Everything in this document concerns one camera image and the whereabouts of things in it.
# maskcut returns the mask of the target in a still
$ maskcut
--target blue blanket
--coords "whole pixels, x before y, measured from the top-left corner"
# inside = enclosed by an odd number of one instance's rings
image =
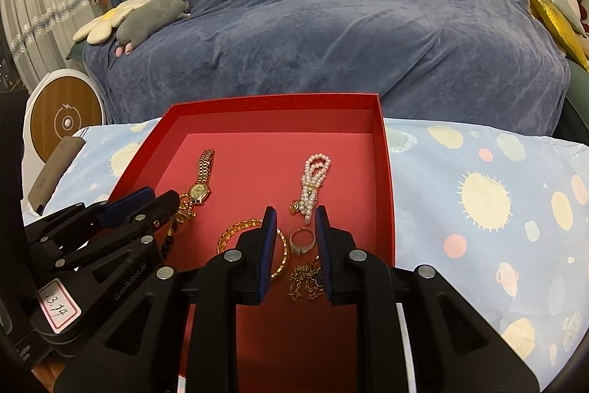
[[[189,0],[191,18],[116,59],[87,46],[111,120],[172,104],[376,92],[384,115],[527,135],[556,127],[570,71],[528,0]]]

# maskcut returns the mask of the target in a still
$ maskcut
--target jewelry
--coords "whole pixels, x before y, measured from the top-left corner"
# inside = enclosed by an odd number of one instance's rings
[[[325,161],[312,164],[313,160],[322,159]],[[300,199],[295,200],[289,208],[291,215],[297,212],[301,212],[304,215],[304,224],[309,225],[311,223],[311,213],[317,203],[317,193],[319,187],[328,175],[329,164],[331,159],[327,155],[315,154],[311,155],[304,163],[304,174],[301,178],[303,189],[300,193]]]
[[[304,282],[304,289],[307,290],[308,299],[314,300],[325,293],[323,281],[321,280],[321,267],[319,266],[319,255],[310,263],[297,265],[290,274],[291,281],[289,296],[295,302],[301,297],[300,286]]]
[[[208,188],[208,183],[211,177],[214,157],[214,150],[205,150],[200,156],[197,181],[190,187],[188,193],[180,196],[178,211],[170,219],[170,228],[168,228],[169,236],[175,235],[183,223],[195,218],[196,213],[193,211],[193,207],[204,205],[204,201],[210,195],[211,191]]]
[[[262,221],[260,219],[251,218],[249,220],[243,220],[241,222],[238,222],[235,225],[229,227],[227,230],[225,230],[223,235],[221,235],[219,245],[217,245],[217,255],[225,251],[229,239],[233,237],[237,232],[239,232],[240,230],[244,230],[245,228],[260,227],[261,224]],[[270,276],[270,280],[274,280],[276,277],[282,275],[286,269],[286,265],[289,262],[289,248],[286,244],[286,238],[280,230],[276,230],[276,235],[278,235],[282,239],[282,246],[284,248],[284,251],[282,254],[282,262],[279,265],[278,269]]]
[[[299,245],[295,245],[294,242],[294,237],[296,236],[297,233],[302,232],[302,231],[308,231],[311,233],[311,235],[313,236],[313,242],[311,242],[308,245],[303,245],[303,246],[299,246]],[[289,244],[290,244],[290,250],[292,253],[294,253],[295,255],[301,256],[304,253],[307,253],[308,251],[310,251],[314,246],[315,246],[315,233],[313,230],[311,230],[308,227],[301,227],[301,228],[297,228],[291,235],[289,238]]]

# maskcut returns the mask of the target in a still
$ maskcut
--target yellow pillow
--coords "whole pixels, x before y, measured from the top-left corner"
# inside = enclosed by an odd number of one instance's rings
[[[581,42],[562,12],[549,0],[530,0],[530,2],[542,17],[550,33],[567,51],[567,54],[589,72],[589,63],[587,63]]]

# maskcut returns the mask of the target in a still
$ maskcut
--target gray plush toy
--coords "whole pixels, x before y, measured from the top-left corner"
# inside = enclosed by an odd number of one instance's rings
[[[185,0],[152,0],[135,9],[117,30],[117,57],[121,57],[123,52],[130,54],[164,27],[190,17],[189,12],[190,5]]]

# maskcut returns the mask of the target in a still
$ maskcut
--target pink dot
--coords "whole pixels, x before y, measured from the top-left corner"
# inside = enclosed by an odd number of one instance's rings
[[[493,154],[489,149],[479,150],[479,157],[481,157],[485,162],[493,161]]]
[[[462,235],[450,235],[444,242],[444,252],[451,259],[459,259],[466,252],[466,239]]]

